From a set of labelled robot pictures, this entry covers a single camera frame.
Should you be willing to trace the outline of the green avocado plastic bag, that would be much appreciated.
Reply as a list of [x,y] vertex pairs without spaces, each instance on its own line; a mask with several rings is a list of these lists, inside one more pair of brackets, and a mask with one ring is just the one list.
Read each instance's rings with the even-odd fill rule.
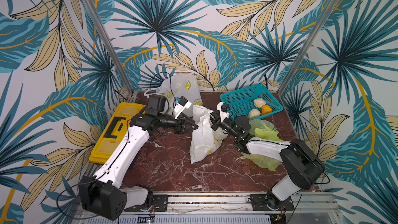
[[249,134],[255,136],[255,142],[248,144],[250,154],[243,152],[242,155],[258,167],[275,172],[282,161],[279,153],[283,146],[278,143],[284,142],[278,137],[279,131],[266,120],[254,119],[249,124]]

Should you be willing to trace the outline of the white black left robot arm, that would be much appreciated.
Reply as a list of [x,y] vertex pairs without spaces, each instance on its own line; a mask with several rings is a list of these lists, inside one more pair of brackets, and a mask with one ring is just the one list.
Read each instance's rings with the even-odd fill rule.
[[164,113],[167,99],[150,95],[147,105],[127,122],[127,131],[110,158],[93,176],[84,176],[79,184],[81,206],[85,211],[109,220],[116,220],[127,209],[152,210],[153,192],[144,186],[127,191],[120,189],[124,176],[134,158],[158,128],[173,129],[175,134],[186,134],[198,125],[184,112],[192,103],[184,96],[176,98],[171,114]]

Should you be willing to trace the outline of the white lemon plastic bag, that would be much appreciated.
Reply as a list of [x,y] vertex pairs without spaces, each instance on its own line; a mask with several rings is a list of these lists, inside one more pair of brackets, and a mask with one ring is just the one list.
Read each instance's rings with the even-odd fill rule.
[[210,114],[212,110],[199,105],[193,106],[193,120],[198,128],[192,132],[190,145],[190,162],[194,164],[204,160],[208,155],[217,151],[222,141],[227,138],[221,128],[214,131],[211,126]]

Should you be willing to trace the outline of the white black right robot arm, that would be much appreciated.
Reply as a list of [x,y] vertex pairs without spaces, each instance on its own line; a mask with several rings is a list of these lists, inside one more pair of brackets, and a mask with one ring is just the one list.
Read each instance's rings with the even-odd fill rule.
[[238,151],[248,155],[262,155],[284,164],[287,175],[266,193],[266,204],[270,209],[279,208],[300,190],[309,190],[325,172],[323,162],[302,140],[276,142],[259,139],[249,133],[251,125],[245,116],[232,120],[211,113],[210,121],[213,130],[221,129],[235,138],[234,145]]

